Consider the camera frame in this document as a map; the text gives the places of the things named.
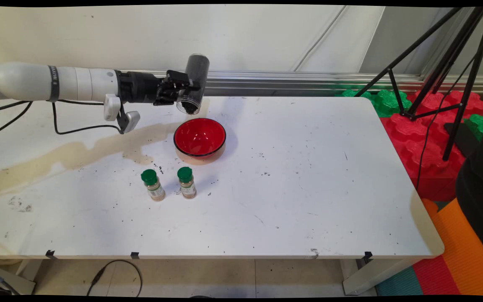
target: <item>orange foam mat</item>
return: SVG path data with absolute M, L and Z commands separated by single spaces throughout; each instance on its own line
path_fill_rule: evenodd
M 427 210 L 433 208 L 427 201 Z M 445 245 L 443 258 L 461 294 L 483 296 L 483 244 L 454 199 L 431 219 Z
M 437 214 L 437 204 L 426 198 L 422 198 L 421 200 L 424 208 L 426 208 L 426 211 L 428 212 L 428 216 L 430 216 L 430 218 L 433 220 L 433 217 L 435 216 L 435 214 Z

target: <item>white table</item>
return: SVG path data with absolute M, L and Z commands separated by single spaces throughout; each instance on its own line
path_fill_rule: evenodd
M 11 101 L 0 101 L 0 106 Z M 25 105 L 0 111 L 0 126 Z M 141 119 L 57 135 L 35 102 L 0 132 L 0 258 L 362 258 L 361 292 L 444 251 L 372 104 L 365 98 L 205 97 L 198 115 L 127 104 Z M 221 156 L 190 159 L 173 133 L 220 122 Z M 60 131 L 108 124 L 102 107 L 57 103 Z M 197 197 L 176 172 L 193 169 Z M 167 193 L 148 197 L 143 170 Z

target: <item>black tripod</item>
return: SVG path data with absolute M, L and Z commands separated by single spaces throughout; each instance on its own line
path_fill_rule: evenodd
M 370 81 L 364 88 L 362 88 L 357 94 L 356 97 L 361 96 L 364 92 L 366 92 L 370 87 L 372 87 L 379 79 L 381 79 L 385 74 L 389 73 L 389 77 L 391 78 L 391 83 L 393 90 L 395 91 L 396 100 L 398 106 L 400 108 L 400 115 L 408 117 L 410 120 L 416 120 L 421 117 L 425 117 L 428 115 L 434 115 L 442 111 L 448 111 L 452 109 L 458 109 L 458 113 L 456 114 L 456 118 L 454 120 L 454 124 L 452 126 L 452 130 L 450 130 L 450 137 L 447 142 L 447 147 L 443 154 L 443 160 L 447 161 L 450 156 L 450 151 L 452 150 L 452 145 L 454 144 L 454 139 L 456 138 L 456 133 L 458 132 L 458 127 L 460 126 L 460 122 L 462 121 L 463 113 L 465 108 L 467 107 L 467 101 L 471 94 L 472 86 L 475 82 L 476 76 L 478 74 L 478 69 L 480 67 L 480 63 L 482 62 L 483 58 L 483 34 L 480 40 L 480 44 L 478 45 L 477 53 L 473 58 L 473 65 L 471 71 L 469 72 L 469 77 L 467 78 L 467 84 L 465 85 L 462 100 L 459 104 L 451 105 L 448 107 L 439 107 L 439 109 L 434 111 L 429 111 L 426 113 L 422 113 L 421 115 L 415 115 L 415 111 L 426 97 L 426 94 L 432 89 L 432 94 L 435 94 L 437 90 L 443 84 L 445 77 L 448 75 L 454 61 L 460 55 L 463 47 L 467 43 L 467 40 L 475 30 L 476 26 L 478 25 L 480 19 L 483 16 L 483 6 L 475 7 L 469 15 L 467 21 L 464 23 L 463 27 L 452 41 L 452 44 L 449 46 L 441 61 L 437 64 L 433 72 L 428 76 L 426 81 L 424 82 L 424 86 L 422 87 L 420 93 L 416 97 L 415 101 L 412 103 L 411 107 L 408 111 L 404 110 L 404 105 L 402 104 L 400 94 L 398 93 L 398 87 L 395 80 L 395 75 L 392 72 L 393 67 L 395 67 L 401 60 L 403 60 L 408 54 L 410 54 L 418 45 L 420 45 L 424 40 L 426 40 L 431 34 L 433 34 L 441 25 L 447 22 L 452 16 L 454 16 L 461 8 L 453 8 L 450 12 L 448 12 L 441 20 L 439 20 L 435 25 L 433 25 L 426 33 L 424 33 L 418 40 L 416 40 L 411 46 L 408 47 L 402 54 L 400 54 L 394 61 L 392 61 L 383 71 L 381 71 L 373 80 Z

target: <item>floor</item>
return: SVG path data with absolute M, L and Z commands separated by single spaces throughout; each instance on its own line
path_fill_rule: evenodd
M 35 294 L 85 295 L 109 260 L 44 260 Z M 130 260 L 140 268 L 140 297 L 343 297 L 338 260 Z M 139 275 L 128 263 L 110 264 L 91 296 L 134 296 Z M 374 288 L 361 296 L 377 296 Z

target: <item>bowl rim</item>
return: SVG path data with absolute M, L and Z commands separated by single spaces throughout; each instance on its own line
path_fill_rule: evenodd
M 219 147 L 217 147 L 216 149 L 214 149 L 213 151 L 209 152 L 209 153 L 206 153 L 206 154 L 191 154 L 191 153 L 187 153 L 186 151 L 183 151 L 182 149 L 180 149 L 180 147 L 176 143 L 176 133 L 178 132 L 178 129 L 181 126 L 183 126 L 184 124 L 186 124 L 187 122 L 191 122 L 192 120 L 196 120 L 196 119 L 207 119 L 207 120 L 211 120 L 213 122 L 216 122 L 219 126 L 221 126 L 221 128 L 223 129 L 223 132 L 225 133 L 225 138 L 221 142 L 221 145 Z M 220 122 L 217 122 L 215 119 L 209 119 L 209 118 L 194 118 L 194 119 L 186 120 L 185 122 L 183 122 L 182 124 L 180 124 L 180 126 L 178 126 L 176 128 L 176 130 L 174 131 L 174 134 L 173 134 L 173 143 L 174 143 L 174 146 L 176 147 L 176 149 L 178 149 L 178 151 L 184 153 L 185 155 L 192 156 L 192 157 L 202 157 L 202 156 L 211 155 L 211 154 L 217 152 L 219 149 L 221 149 L 221 147 L 223 147 L 223 145 L 225 145 L 225 142 L 226 142 L 226 130 L 225 130 L 225 127 L 223 127 L 221 125 L 221 123 Z

